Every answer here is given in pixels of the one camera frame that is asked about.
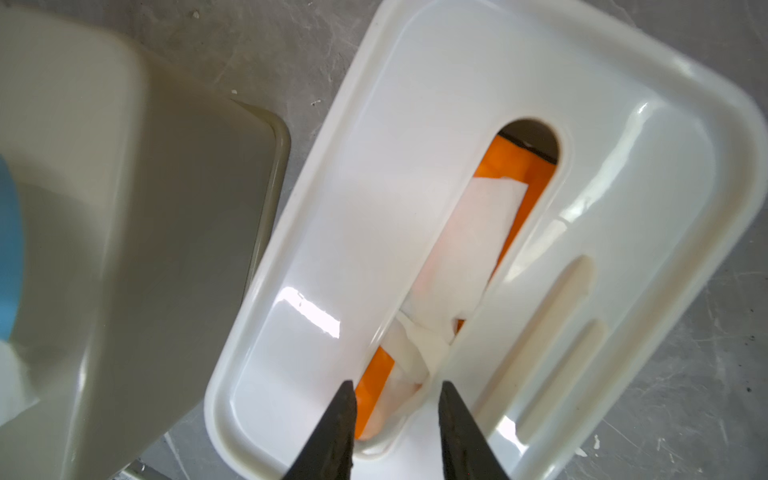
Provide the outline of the blue tissue paper pack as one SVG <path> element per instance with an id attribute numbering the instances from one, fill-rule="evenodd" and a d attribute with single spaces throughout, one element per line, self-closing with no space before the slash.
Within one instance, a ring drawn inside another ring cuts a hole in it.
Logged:
<path id="1" fill-rule="evenodd" d="M 16 184 L 1 158 L 1 425 L 37 402 L 28 367 L 11 343 L 21 306 L 24 233 Z"/>

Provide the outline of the orange tissue box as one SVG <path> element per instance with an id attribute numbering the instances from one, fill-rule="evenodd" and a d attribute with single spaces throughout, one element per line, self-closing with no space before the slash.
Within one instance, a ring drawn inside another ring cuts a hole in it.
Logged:
<path id="1" fill-rule="evenodd" d="M 396 423 L 438 372 L 556 165 L 542 147 L 492 140 L 356 387 L 357 440 Z"/>

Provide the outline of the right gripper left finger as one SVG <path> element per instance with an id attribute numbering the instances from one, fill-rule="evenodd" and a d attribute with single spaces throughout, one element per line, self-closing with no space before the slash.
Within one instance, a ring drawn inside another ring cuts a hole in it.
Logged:
<path id="1" fill-rule="evenodd" d="M 341 383 L 283 480 L 349 480 L 357 421 L 351 380 Z"/>

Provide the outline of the beige tissue box lid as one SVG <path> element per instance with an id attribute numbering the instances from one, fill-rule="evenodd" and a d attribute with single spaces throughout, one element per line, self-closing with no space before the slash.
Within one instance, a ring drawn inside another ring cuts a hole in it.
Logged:
<path id="1" fill-rule="evenodd" d="M 1 5 L 1 155 L 24 280 L 10 336 L 36 397 L 5 479 L 109 479 L 203 395 L 268 244 L 276 114 L 115 32 Z"/>

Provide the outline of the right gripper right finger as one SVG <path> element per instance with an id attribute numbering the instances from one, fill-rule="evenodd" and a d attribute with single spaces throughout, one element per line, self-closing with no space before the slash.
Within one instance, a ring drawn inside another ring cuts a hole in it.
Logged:
<path id="1" fill-rule="evenodd" d="M 446 480 L 508 480 L 454 384 L 442 383 L 438 401 L 443 475 Z"/>

